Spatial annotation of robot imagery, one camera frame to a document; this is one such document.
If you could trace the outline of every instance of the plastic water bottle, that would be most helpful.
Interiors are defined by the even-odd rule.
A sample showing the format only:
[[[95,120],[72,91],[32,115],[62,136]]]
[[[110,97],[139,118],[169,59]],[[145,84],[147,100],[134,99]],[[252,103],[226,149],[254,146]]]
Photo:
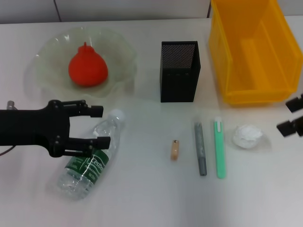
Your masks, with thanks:
[[[109,160],[117,152],[120,131],[125,116],[120,110],[113,110],[108,118],[99,123],[87,138],[110,136],[108,150],[93,151],[92,158],[72,157],[59,177],[58,186],[67,197],[78,200],[86,197],[102,173]]]

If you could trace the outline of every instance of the bottle cap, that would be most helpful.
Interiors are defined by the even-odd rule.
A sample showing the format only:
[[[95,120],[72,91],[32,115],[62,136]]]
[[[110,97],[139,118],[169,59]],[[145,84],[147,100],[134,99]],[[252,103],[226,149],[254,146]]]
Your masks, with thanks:
[[[111,112],[109,112],[108,116],[112,116],[118,119],[121,125],[125,123],[125,114],[119,109],[112,110]]]

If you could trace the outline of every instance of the green marker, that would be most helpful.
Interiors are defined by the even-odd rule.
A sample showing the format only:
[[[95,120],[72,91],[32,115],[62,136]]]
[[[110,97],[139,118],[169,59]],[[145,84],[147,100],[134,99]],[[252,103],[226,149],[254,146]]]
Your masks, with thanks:
[[[224,157],[224,134],[223,123],[221,117],[216,117],[214,120],[214,145],[216,152],[217,176],[225,178],[225,157]]]

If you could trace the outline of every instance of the green bottle label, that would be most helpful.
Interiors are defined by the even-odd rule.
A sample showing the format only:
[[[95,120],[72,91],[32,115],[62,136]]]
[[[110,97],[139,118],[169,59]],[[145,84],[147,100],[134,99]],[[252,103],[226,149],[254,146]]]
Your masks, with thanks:
[[[92,158],[72,157],[65,168],[76,171],[95,184],[105,165],[108,163],[108,160],[107,154],[102,150],[96,150],[93,153]]]

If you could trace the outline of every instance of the glass bowl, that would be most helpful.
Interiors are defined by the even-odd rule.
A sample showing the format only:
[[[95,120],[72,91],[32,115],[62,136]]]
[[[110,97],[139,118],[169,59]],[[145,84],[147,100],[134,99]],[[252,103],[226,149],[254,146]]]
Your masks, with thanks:
[[[108,67],[108,78],[99,86],[79,87],[72,82],[68,65],[84,42],[101,55]],[[61,101],[85,99],[104,102],[115,88],[136,75],[136,52],[124,37],[98,26],[75,27],[50,39],[33,62],[37,84]]]

